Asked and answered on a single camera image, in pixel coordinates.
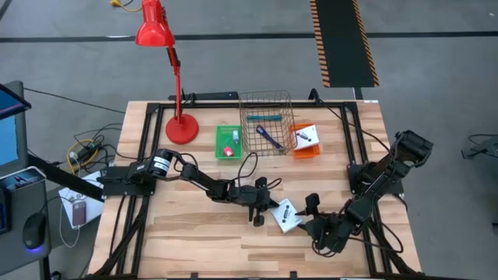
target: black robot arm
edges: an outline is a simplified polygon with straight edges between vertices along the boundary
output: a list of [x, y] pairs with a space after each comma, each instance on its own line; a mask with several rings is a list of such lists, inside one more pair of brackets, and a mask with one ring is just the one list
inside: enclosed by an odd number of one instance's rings
[[[175, 159], [174, 169], [180, 163], [180, 174], [167, 177], [171, 163]], [[205, 191], [208, 198], [218, 203], [234, 203], [249, 208], [249, 221], [254, 226], [262, 226], [265, 217], [261, 215], [269, 208], [279, 207], [279, 204], [270, 198], [266, 177], [260, 177], [255, 185], [236, 186], [235, 180], [215, 180], [201, 170], [197, 163], [187, 162], [179, 152], [169, 149], [159, 149], [143, 163], [131, 163], [126, 178], [101, 177], [99, 181], [104, 184], [109, 180], [120, 179], [125, 184], [151, 184], [155, 180], [173, 181], [184, 180]]]
[[354, 177], [354, 184], [364, 185], [357, 196], [349, 199], [338, 213], [319, 213], [317, 194], [306, 198], [307, 207], [297, 215], [313, 215], [313, 219], [300, 225], [313, 239], [316, 250], [329, 249], [340, 253], [352, 235], [358, 235], [365, 225], [371, 224], [373, 206], [391, 186], [406, 176], [413, 167], [422, 166], [432, 151], [433, 143], [412, 131], [396, 134], [389, 154], [378, 163], [369, 163]]

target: green container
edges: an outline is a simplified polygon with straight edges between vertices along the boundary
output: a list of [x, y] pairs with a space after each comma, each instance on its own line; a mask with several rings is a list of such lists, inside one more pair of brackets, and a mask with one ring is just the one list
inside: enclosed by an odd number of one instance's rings
[[[239, 132], [239, 142], [233, 142], [233, 131]], [[225, 156], [223, 149], [229, 146], [233, 156]], [[240, 125], [218, 125], [216, 127], [215, 157], [217, 159], [240, 159], [242, 157], [242, 129]]]

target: black desk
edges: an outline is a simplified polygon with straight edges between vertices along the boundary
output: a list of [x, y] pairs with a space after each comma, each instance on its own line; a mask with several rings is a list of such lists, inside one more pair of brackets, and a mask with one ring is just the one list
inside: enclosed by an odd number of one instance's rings
[[12, 228], [8, 233], [0, 235], [0, 275], [13, 271], [26, 264], [39, 261], [51, 251], [50, 232], [47, 216], [44, 244], [35, 250], [27, 250], [23, 244], [23, 227], [26, 219], [40, 211], [47, 199], [45, 183], [32, 184], [12, 192]]

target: monitor screen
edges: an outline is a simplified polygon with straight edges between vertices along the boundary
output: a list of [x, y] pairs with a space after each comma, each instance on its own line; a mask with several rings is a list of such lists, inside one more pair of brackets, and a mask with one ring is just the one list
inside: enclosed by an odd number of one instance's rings
[[0, 120], [31, 108], [23, 98], [0, 85]]
[[16, 117], [0, 120], [0, 166], [19, 158], [17, 152]]

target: metal wire basket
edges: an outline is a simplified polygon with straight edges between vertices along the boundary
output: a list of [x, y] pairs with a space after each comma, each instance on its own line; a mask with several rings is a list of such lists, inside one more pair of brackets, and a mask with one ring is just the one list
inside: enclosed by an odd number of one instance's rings
[[[286, 90], [241, 93], [239, 96], [242, 146], [261, 156], [285, 155], [293, 149], [289, 127], [294, 125], [293, 108]], [[264, 128], [280, 147], [257, 132]]]

